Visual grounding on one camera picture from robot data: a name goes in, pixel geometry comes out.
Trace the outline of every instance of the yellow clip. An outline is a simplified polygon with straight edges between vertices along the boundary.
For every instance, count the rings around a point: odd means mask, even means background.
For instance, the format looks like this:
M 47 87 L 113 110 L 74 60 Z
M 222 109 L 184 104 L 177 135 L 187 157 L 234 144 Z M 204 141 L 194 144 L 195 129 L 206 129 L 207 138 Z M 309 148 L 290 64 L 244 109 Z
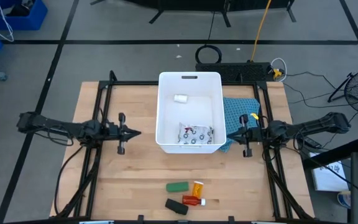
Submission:
M 251 115 L 255 118 L 255 119 L 259 119 L 258 115 L 256 115 L 255 113 L 251 113 Z

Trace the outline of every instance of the yellow cable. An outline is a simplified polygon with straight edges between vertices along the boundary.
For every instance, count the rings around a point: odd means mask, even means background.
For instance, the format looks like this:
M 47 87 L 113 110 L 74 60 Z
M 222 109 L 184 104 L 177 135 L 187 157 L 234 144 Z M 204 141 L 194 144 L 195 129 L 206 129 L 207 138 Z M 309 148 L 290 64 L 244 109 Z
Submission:
M 254 55 L 255 55 L 255 51 L 256 51 L 256 45 L 257 45 L 257 42 L 258 42 L 258 39 L 259 39 L 259 33 L 260 33 L 260 30 L 262 29 L 262 25 L 264 23 L 264 20 L 265 20 L 265 17 L 266 17 L 266 14 L 267 14 L 267 11 L 269 9 L 269 6 L 270 6 L 271 2 L 272 2 L 272 0 L 268 0 L 264 16 L 263 16 L 263 18 L 262 18 L 262 20 L 261 20 L 261 22 L 259 24 L 259 30 L 258 30 L 258 34 L 256 35 L 256 39 L 255 39 L 255 43 L 254 43 L 254 51 L 252 53 L 251 61 L 254 61 Z

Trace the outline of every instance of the white bottle cap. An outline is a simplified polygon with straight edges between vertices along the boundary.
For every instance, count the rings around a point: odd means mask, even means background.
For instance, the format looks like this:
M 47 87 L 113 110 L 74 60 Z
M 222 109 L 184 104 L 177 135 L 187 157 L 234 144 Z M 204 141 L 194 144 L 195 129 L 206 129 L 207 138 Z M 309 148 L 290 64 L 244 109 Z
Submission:
M 187 95 L 175 95 L 173 100 L 178 103 L 187 103 Z

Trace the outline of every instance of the blue towel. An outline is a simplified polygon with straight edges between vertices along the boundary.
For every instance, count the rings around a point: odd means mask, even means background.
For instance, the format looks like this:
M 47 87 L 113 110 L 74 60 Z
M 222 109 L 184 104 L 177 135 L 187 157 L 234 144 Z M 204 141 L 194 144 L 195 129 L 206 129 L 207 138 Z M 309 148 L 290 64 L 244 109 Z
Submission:
M 251 113 L 259 113 L 259 102 L 256 99 L 242 99 L 242 98 L 223 98 L 224 120 L 226 122 L 226 134 L 237 131 L 241 124 L 239 117 L 243 114 L 248 115 L 248 128 L 257 127 L 256 119 L 251 116 Z M 219 149 L 222 152 L 227 152 L 230 149 L 234 140 L 227 138 L 226 143 Z

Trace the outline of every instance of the gray floor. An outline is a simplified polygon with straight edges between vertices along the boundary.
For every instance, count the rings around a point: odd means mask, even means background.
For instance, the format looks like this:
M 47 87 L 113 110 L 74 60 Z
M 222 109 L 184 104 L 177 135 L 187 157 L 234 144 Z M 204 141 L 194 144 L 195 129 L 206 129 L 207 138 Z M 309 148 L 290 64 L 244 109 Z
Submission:
M 17 40 L 60 39 L 73 0 L 44 2 L 49 12 L 42 28 L 16 31 Z M 358 26 L 358 1 L 346 2 Z M 210 12 L 164 12 L 150 25 L 147 21 L 155 15 L 154 9 L 120 0 L 107 0 L 94 6 L 89 3 L 80 0 L 68 40 L 206 39 L 212 17 Z M 337 0 L 296 0 L 293 13 L 297 23 L 292 23 L 283 9 L 269 11 L 260 39 L 357 40 Z M 222 15 L 216 14 L 211 39 L 252 40 L 262 14 L 263 11 L 229 13 L 231 28 L 226 28 Z M 70 121 L 81 82 L 105 80 L 110 70 L 114 70 L 120 80 L 157 80 L 160 72 L 193 71 L 194 53 L 199 46 L 65 45 L 42 113 Z M 217 46 L 223 52 L 223 62 L 245 62 L 253 47 Z M 24 135 L 15 129 L 18 115 L 35 109 L 56 49 L 57 45 L 5 45 L 0 53 L 0 71 L 9 75 L 6 82 L 0 82 L 0 204 L 24 140 Z M 215 54 L 208 50 L 202 52 L 201 57 L 203 61 L 215 60 Z M 358 45 L 258 45 L 254 60 L 270 62 L 276 57 L 287 62 L 291 74 L 304 71 L 322 74 L 335 86 L 349 72 L 358 72 Z M 288 77 L 285 83 L 301 90 L 305 97 L 333 91 L 322 78 L 309 75 Z M 286 94 L 289 102 L 301 99 L 299 93 L 289 88 Z M 317 106 L 346 103 L 342 99 L 328 104 L 326 100 L 322 97 L 308 103 Z M 330 111 L 342 112 L 348 118 L 356 113 L 350 106 L 307 108 L 303 103 L 291 104 L 290 111 L 294 123 L 316 119 Z M 337 135 L 327 147 L 357 139 L 358 115 L 351 124 L 351 131 Z M 326 143 L 330 137 L 330 134 L 313 136 L 320 143 Z M 5 222 L 48 217 L 63 151 L 62 146 L 38 137 L 33 139 Z M 336 194 L 314 191 L 310 173 L 306 176 L 316 216 L 322 220 L 346 221 L 346 210 L 337 205 Z

